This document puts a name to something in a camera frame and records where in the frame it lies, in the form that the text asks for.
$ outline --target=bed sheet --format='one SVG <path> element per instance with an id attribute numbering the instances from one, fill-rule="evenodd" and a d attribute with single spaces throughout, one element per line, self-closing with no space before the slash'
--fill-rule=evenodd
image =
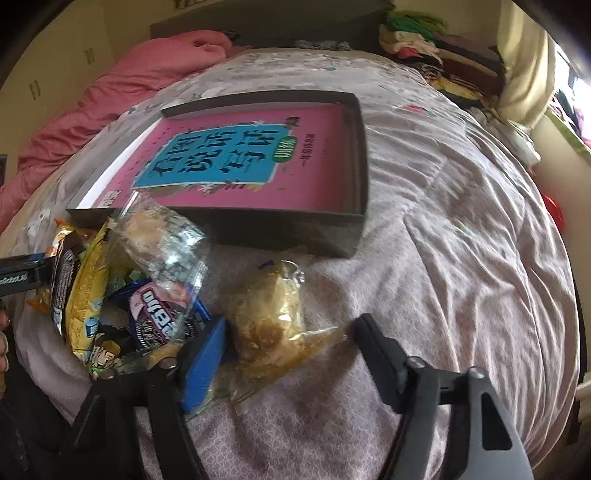
<path id="1" fill-rule="evenodd" d="M 272 89 L 354 93 L 368 140 L 370 198 L 358 253 L 305 257 L 305 314 L 317 326 L 371 312 L 410 355 L 435 367 L 488 370 L 533 465 L 562 432 L 579 371 L 574 290 L 566 250 L 519 162 L 418 75 L 359 52 L 253 51 L 182 80 L 106 127 L 66 164 L 2 254 L 42 251 L 51 220 L 118 138 L 171 101 Z M 269 252 L 215 246 L 204 301 Z M 9 302 L 18 354 L 70 421 L 89 388 L 85 369 L 49 318 Z M 437 419 L 428 478 L 439 471 L 449 412 Z M 160 473 L 147 414 L 138 412 L 148 474 Z M 237 408 L 189 423 L 212 479 L 374 479 L 399 418 L 384 406 L 356 348 L 313 359 Z"/>

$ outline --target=curtain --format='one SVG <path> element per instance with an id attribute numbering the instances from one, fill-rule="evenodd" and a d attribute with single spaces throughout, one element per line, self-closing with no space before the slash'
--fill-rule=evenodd
<path id="1" fill-rule="evenodd" d="M 554 93 L 554 40 L 512 0 L 501 0 L 497 44 L 505 64 L 497 110 L 507 120 L 533 128 Z"/>

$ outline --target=metal bolt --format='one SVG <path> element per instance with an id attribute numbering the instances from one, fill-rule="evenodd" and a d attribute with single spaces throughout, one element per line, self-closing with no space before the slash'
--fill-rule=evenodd
<path id="1" fill-rule="evenodd" d="M 163 358 L 159 363 L 158 366 L 162 369 L 162 370 L 170 370 L 171 368 L 174 368 L 177 366 L 177 359 L 173 356 L 169 356 L 166 358 Z"/>
<path id="2" fill-rule="evenodd" d="M 99 378 L 101 380 L 110 380 L 115 377 L 115 371 L 112 368 L 99 372 Z"/>
<path id="3" fill-rule="evenodd" d="M 470 367 L 468 369 L 468 374 L 473 376 L 474 378 L 485 378 L 486 372 L 480 367 Z"/>
<path id="4" fill-rule="evenodd" d="M 413 367 L 413 368 L 425 368 L 427 366 L 427 364 L 425 363 L 425 360 L 423 360 L 419 356 L 410 356 L 410 357 L 408 357 L 408 359 L 407 359 L 407 365 L 409 367 Z"/>

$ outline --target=green oval label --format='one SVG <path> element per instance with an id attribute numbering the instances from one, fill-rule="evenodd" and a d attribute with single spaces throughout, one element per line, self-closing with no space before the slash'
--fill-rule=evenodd
<path id="1" fill-rule="evenodd" d="M 279 139 L 277 148 L 273 152 L 271 160 L 277 163 L 290 161 L 296 150 L 297 137 L 283 137 Z"/>

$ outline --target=pink comforter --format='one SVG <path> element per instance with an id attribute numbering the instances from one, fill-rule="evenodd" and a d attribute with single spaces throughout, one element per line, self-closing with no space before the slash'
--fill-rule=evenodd
<path id="1" fill-rule="evenodd" d="M 134 48 L 51 118 L 21 148 L 18 172 L 0 190 L 0 233 L 33 192 L 101 129 L 132 106 L 235 53 L 221 32 L 199 30 L 156 38 Z"/>

